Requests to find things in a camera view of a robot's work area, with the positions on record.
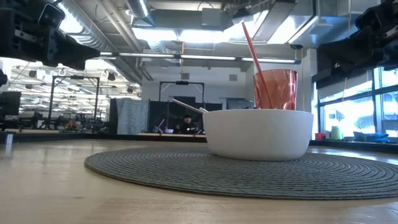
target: drinking straw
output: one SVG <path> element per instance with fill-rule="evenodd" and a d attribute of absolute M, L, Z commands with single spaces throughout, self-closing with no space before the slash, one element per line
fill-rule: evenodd
<path fill-rule="evenodd" d="M 256 52 L 254 51 L 253 43 L 251 42 L 251 38 L 250 38 L 249 32 L 246 29 L 246 26 L 244 25 L 244 22 L 242 22 L 242 27 L 243 27 L 244 35 L 246 36 L 246 40 L 248 42 L 248 46 L 249 46 L 251 57 L 253 58 L 253 62 L 256 65 L 257 71 L 260 74 L 260 79 L 261 79 L 262 83 L 264 84 L 264 89 L 266 90 L 269 104 L 271 106 L 271 109 L 274 109 L 274 105 L 272 104 L 271 97 L 269 96 L 269 92 L 268 92 L 268 89 L 267 89 L 266 81 L 264 80 L 264 77 L 262 76 L 262 70 L 261 70 L 261 67 L 260 67 L 259 60 L 257 59 L 257 55 L 256 55 Z"/>

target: window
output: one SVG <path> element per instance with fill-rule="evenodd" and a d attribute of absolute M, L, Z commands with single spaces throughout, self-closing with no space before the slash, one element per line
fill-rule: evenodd
<path fill-rule="evenodd" d="M 344 137 L 353 136 L 354 131 L 386 133 L 398 142 L 398 68 L 375 68 L 347 82 L 324 86 L 317 93 L 320 132 L 339 126 Z"/>
<path fill-rule="evenodd" d="M 398 69 L 386 71 L 381 68 L 381 88 L 398 85 Z"/>
<path fill-rule="evenodd" d="M 374 133 L 372 97 L 333 103 L 323 107 L 325 131 L 332 126 L 340 126 L 344 136 L 354 136 L 353 132 Z"/>
<path fill-rule="evenodd" d="M 343 92 L 344 92 L 344 97 L 349 97 L 349 96 L 354 96 L 354 95 L 357 95 L 358 93 L 364 93 L 367 91 L 372 91 L 372 80 L 362 83 L 360 85 L 354 86 L 352 88 L 348 88 L 345 91 L 341 91 L 339 93 L 333 94 L 324 99 L 321 99 L 321 102 L 328 102 L 328 101 L 337 100 L 339 98 L 342 98 Z"/>
<path fill-rule="evenodd" d="M 398 137 L 398 91 L 382 95 L 382 130 L 390 137 Z"/>

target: table surface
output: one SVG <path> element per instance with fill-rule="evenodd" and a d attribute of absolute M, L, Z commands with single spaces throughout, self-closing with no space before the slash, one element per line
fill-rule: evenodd
<path fill-rule="evenodd" d="M 159 134 L 159 133 L 139 133 L 141 136 L 167 136 L 167 137 L 196 137 L 196 138 L 205 138 L 206 136 L 203 134 Z"/>
<path fill-rule="evenodd" d="M 0 223 L 398 223 L 398 198 L 306 201 L 190 194 L 110 179 L 83 165 L 97 152 L 149 146 L 206 144 L 86 139 L 0 149 Z M 308 151 L 398 164 L 398 157 L 388 154 Z"/>

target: round woven placemat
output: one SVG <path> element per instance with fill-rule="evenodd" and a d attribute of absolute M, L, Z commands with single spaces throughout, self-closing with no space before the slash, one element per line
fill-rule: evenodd
<path fill-rule="evenodd" d="M 85 165 L 119 180 L 202 194 L 318 200 L 398 196 L 398 166 L 315 153 L 263 162 L 218 157 L 205 147 L 146 147 L 101 152 Z"/>

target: blue object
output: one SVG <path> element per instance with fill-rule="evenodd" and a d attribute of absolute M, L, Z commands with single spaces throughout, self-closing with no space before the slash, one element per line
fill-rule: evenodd
<path fill-rule="evenodd" d="M 390 142 L 386 137 L 388 137 L 388 134 L 385 133 L 364 134 L 354 131 L 354 141 Z"/>

